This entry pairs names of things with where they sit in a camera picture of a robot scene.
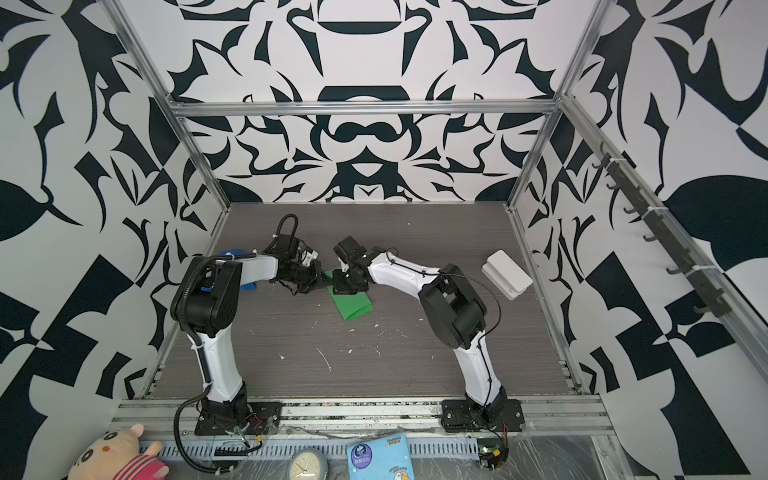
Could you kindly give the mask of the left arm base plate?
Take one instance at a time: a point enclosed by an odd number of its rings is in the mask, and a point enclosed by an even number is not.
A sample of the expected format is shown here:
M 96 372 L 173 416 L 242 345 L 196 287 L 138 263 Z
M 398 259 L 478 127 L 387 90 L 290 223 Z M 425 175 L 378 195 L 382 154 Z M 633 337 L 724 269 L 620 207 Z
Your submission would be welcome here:
M 281 402 L 227 403 L 203 399 L 195 426 L 198 436 L 234 435 L 239 430 L 246 435 L 260 435 L 281 421 Z

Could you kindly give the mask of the green square paper sheet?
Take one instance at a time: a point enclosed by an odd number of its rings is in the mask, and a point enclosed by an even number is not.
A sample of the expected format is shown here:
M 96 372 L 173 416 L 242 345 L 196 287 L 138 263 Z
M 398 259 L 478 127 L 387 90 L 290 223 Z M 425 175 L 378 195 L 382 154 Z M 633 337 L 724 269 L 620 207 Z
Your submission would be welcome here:
M 333 285 L 327 287 L 331 300 L 345 321 L 353 321 L 373 311 L 372 301 L 365 293 L 355 295 L 337 295 Z

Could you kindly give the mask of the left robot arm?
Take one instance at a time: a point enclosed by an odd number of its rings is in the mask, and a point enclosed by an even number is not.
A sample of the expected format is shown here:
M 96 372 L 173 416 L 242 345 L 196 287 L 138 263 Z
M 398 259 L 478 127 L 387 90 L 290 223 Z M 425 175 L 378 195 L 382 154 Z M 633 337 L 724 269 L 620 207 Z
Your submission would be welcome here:
M 200 367 L 203 418 L 243 423 L 250 415 L 245 382 L 236 366 L 232 324 L 243 286 L 278 283 L 307 294 L 332 283 L 317 252 L 300 240 L 275 237 L 265 251 L 228 250 L 194 258 L 172 300 L 170 313 L 187 335 Z

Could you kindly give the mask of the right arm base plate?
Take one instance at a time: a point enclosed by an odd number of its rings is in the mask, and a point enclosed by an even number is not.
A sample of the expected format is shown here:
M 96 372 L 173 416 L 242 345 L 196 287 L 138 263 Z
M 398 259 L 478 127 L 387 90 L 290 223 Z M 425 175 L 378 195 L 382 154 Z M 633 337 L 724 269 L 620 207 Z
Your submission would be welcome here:
M 521 432 L 525 423 L 521 403 L 516 399 L 498 397 L 489 406 L 480 407 L 469 399 L 443 400 L 440 403 L 440 424 L 448 433 Z

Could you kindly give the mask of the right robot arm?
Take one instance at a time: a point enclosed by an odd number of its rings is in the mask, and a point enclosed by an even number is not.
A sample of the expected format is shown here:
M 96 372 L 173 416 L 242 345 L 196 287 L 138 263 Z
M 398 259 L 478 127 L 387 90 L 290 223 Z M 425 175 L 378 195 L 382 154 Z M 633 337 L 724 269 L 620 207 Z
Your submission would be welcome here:
M 496 420 L 507 395 L 487 348 L 487 307 L 472 280 L 454 264 L 422 266 L 390 250 L 368 249 L 351 236 L 334 253 L 342 265 L 333 272 L 334 293 L 362 293 L 376 284 L 417 299 L 435 336 L 456 356 L 470 410 L 486 422 Z

